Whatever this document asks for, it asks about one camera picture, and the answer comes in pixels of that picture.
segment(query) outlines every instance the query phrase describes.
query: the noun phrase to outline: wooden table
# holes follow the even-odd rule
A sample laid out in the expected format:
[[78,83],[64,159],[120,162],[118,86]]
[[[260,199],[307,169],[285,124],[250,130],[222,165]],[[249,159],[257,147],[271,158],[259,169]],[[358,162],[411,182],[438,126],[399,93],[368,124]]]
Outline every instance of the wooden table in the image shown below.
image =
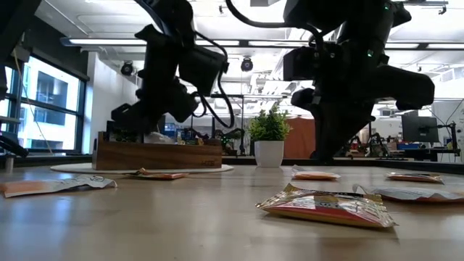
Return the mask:
[[[307,167],[342,175],[339,182],[294,185],[350,191],[364,185],[422,186],[464,191],[464,176],[448,184],[385,181],[391,169]],[[278,193],[291,169],[238,166],[177,181],[130,180],[117,189],[0,198],[0,260],[463,260],[464,206],[387,202],[399,226],[373,231],[267,215],[254,204]],[[69,178],[46,168],[17,169],[0,181]]]

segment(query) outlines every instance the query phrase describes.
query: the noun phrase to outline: white pot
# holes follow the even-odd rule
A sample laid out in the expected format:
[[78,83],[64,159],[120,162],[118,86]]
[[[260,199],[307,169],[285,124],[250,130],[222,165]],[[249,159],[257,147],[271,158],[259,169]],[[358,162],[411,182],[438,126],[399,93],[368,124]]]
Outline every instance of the white pot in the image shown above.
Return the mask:
[[255,141],[254,158],[258,167],[280,167],[283,159],[283,141]]

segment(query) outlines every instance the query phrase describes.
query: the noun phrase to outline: snack packet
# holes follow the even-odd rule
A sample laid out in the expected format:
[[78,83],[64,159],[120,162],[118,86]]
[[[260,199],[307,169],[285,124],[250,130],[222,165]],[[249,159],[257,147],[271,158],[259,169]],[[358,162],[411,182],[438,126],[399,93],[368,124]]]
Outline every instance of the snack packet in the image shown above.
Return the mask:
[[442,177],[438,174],[420,174],[420,173],[388,173],[387,178],[393,181],[416,181],[443,184]]
[[342,225],[369,228],[396,225],[377,195],[312,191],[289,184],[256,207],[288,217]]
[[45,194],[79,186],[90,186],[96,189],[117,187],[116,181],[94,175],[80,175],[77,178],[66,178],[44,181],[15,181],[0,184],[0,191],[6,198],[28,194]]
[[291,169],[293,172],[294,180],[304,180],[304,181],[334,181],[337,178],[340,178],[340,175],[334,173],[326,173],[321,171],[307,171],[302,167],[293,166]]
[[357,192],[358,189],[361,189],[366,194],[381,195],[383,199],[406,202],[464,202],[464,193],[441,191],[430,188],[376,188],[355,184],[353,186],[353,191]]
[[124,174],[127,177],[132,178],[146,178],[146,179],[155,179],[163,181],[171,181],[178,178],[183,178],[188,175],[188,173],[150,173],[144,168],[141,168],[136,173]]

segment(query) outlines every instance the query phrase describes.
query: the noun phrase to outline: potted plant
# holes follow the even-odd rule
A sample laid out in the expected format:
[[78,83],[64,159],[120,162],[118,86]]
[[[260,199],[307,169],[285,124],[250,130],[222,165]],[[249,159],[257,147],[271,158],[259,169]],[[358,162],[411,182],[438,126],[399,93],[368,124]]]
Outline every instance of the potted plant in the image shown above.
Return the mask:
[[264,110],[251,119],[248,127],[254,141],[254,157],[258,167],[280,167],[283,159],[283,141],[290,132],[286,122],[288,112],[278,111],[274,105],[269,113]]

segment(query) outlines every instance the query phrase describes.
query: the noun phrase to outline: green plant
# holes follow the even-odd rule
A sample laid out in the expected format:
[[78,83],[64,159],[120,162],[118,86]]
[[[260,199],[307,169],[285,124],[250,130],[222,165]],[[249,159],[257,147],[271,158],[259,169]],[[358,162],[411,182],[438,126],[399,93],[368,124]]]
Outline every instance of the green plant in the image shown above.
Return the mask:
[[283,141],[291,128],[286,122],[288,112],[278,112],[278,105],[274,105],[269,113],[264,110],[260,115],[251,119],[248,131],[254,141]]

